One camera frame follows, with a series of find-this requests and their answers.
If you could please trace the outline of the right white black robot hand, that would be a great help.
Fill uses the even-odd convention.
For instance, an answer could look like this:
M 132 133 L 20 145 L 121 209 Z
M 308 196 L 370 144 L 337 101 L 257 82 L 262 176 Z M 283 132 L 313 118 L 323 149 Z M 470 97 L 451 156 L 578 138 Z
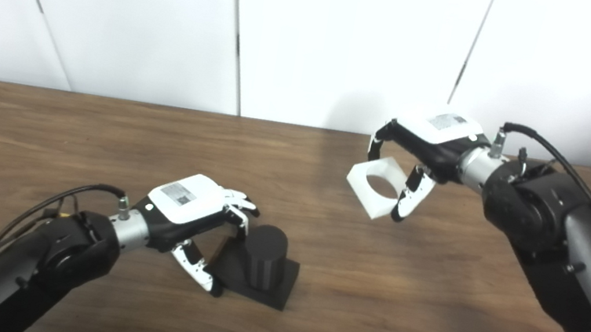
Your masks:
M 391 119 L 371 135 L 368 160 L 379 159 L 381 147 L 388 141 L 394 141 L 419 162 L 391 210 L 395 222 L 411 215 L 436 184 L 460 184 L 466 154 L 491 145 L 479 123 L 452 112 Z

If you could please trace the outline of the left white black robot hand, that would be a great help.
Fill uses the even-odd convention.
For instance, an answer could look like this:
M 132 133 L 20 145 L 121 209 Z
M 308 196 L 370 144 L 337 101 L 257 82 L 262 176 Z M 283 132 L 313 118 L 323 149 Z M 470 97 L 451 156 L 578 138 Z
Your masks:
M 184 271 L 215 298 L 222 296 L 223 286 L 207 270 L 208 263 L 194 238 L 228 224 L 237 229 L 236 238 L 246 239 L 250 216 L 261 216 L 245 193 L 224 188 L 204 174 L 156 186 L 134 209 L 145 222 L 145 247 L 172 254 Z

